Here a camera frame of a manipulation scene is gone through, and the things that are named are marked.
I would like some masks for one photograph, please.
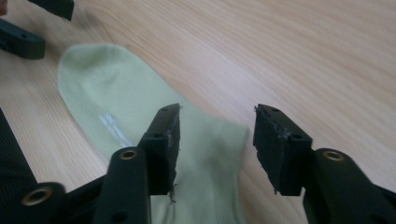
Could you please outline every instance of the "cloth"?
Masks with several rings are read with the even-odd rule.
[[[59,64],[58,85],[76,122],[107,158],[136,146],[157,111],[179,103],[176,202],[151,196],[152,223],[246,223],[238,199],[246,127],[208,116],[121,46],[68,49]]]

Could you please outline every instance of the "light green fabric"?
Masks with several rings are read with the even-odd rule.
[[[76,122],[108,158],[122,148],[117,133],[135,146],[161,107],[181,104],[177,202],[170,204],[169,196],[151,197],[152,222],[246,222],[237,180],[247,128],[208,116],[116,45],[70,48],[60,61],[58,84]],[[103,115],[111,115],[113,124],[106,126]]]

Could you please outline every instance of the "wooden table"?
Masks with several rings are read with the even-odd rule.
[[[203,110],[250,128],[239,185],[248,223],[306,222],[302,198],[275,196],[256,160],[258,103],[396,191],[395,1],[77,0],[71,22],[8,2],[4,19],[47,40],[38,61],[0,51],[0,106],[39,182],[71,190],[106,172],[60,97],[57,65],[72,45],[113,42]]]

